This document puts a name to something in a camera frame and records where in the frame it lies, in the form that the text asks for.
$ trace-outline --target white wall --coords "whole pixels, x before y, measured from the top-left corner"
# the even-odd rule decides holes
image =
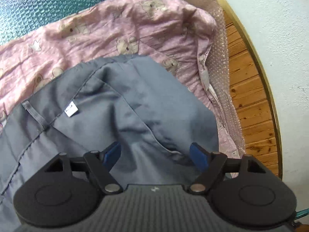
[[[309,208],[309,0],[227,0],[248,32],[279,118],[283,181]],[[301,220],[309,224],[309,217]]]

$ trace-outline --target star pattern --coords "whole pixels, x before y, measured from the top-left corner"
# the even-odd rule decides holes
[[[39,41],[34,40],[33,44],[29,44],[29,47],[32,49],[32,53],[40,52],[42,50],[40,47],[40,42],[41,42],[41,39],[39,39]]]

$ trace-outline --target pink blanket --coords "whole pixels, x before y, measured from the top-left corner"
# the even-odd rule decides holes
[[[215,27],[207,12],[182,0],[106,0],[40,27],[0,46],[1,126],[16,104],[64,70],[138,53],[161,63],[215,114],[219,150],[238,158],[205,66]]]

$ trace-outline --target fabric label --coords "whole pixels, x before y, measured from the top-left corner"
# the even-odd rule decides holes
[[[77,111],[78,111],[78,108],[76,107],[73,101],[71,101],[71,103],[69,103],[67,108],[64,110],[64,112],[68,115],[68,117],[71,117]]]

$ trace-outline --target ribbed black surface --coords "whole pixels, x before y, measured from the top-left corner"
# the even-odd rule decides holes
[[[118,195],[103,199],[84,221],[60,229],[22,225],[18,232],[244,232],[218,217],[206,199],[183,191],[181,186],[130,185]],[[279,227],[271,232],[288,232]]]

